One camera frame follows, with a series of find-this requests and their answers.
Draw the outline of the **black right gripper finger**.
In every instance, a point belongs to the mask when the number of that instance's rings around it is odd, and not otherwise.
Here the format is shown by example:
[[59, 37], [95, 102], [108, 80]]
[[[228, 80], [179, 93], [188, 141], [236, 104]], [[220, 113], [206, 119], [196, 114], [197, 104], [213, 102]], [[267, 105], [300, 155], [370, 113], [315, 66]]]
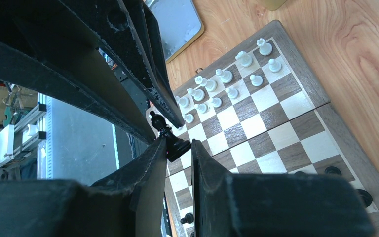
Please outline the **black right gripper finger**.
[[169, 85], [158, 22], [142, 0], [64, 0], [62, 4], [158, 111], [176, 128], [185, 122]]
[[29, 56], [0, 41], [0, 80], [43, 93], [150, 144], [155, 134], [97, 50], [49, 33], [28, 33]]

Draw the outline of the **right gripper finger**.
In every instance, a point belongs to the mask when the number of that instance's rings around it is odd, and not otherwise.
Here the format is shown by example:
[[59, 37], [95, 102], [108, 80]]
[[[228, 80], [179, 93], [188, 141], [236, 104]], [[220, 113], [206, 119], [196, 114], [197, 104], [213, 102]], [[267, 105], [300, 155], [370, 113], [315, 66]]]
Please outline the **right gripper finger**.
[[75, 180], [0, 180], [0, 237], [160, 236], [166, 139], [87, 186]]
[[232, 173], [192, 140], [197, 237], [373, 237], [357, 191], [316, 174]]

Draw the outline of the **black bishop chess piece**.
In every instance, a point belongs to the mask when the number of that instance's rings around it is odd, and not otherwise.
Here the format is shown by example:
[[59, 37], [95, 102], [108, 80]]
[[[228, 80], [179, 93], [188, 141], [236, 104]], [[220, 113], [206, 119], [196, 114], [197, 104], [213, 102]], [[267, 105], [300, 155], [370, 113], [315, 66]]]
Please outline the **black bishop chess piece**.
[[175, 136], [172, 133], [172, 128], [168, 126], [162, 115], [156, 114], [154, 111], [150, 111], [150, 115], [152, 126], [159, 132], [161, 137], [166, 138], [167, 159], [170, 162], [174, 162], [190, 150], [191, 142]]

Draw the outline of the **wooden chess board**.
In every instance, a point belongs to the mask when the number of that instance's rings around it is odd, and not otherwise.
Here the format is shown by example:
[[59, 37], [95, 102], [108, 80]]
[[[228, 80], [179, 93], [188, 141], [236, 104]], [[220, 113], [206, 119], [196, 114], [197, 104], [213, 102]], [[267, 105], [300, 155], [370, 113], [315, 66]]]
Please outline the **wooden chess board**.
[[174, 90], [197, 139], [233, 173], [340, 174], [365, 199], [379, 236], [379, 173], [279, 20]]

